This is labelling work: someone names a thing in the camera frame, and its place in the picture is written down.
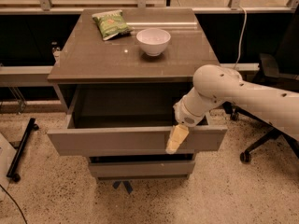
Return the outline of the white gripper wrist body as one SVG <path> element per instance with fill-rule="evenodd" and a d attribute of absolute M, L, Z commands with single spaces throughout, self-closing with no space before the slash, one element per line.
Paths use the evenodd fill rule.
<path fill-rule="evenodd" d="M 177 123 L 187 127 L 195 127 L 205 116 L 199 104 L 185 98 L 174 104 L 174 111 Z"/>

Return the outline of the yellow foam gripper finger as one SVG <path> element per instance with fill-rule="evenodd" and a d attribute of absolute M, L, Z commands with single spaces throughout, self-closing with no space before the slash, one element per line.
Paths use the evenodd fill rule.
<path fill-rule="evenodd" d="M 189 134 L 189 128 L 183 124 L 178 124 L 172 127 L 165 151 L 168 154 L 177 152 L 180 145 L 184 142 Z"/>

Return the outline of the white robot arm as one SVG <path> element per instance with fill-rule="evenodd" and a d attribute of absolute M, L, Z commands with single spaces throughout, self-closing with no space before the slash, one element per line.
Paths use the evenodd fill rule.
<path fill-rule="evenodd" d="M 174 154 L 207 111 L 226 102 L 299 140 L 299 93 L 254 84 L 231 68 L 207 64 L 192 78 L 192 89 L 174 104 L 177 125 L 171 129 L 166 152 Z"/>

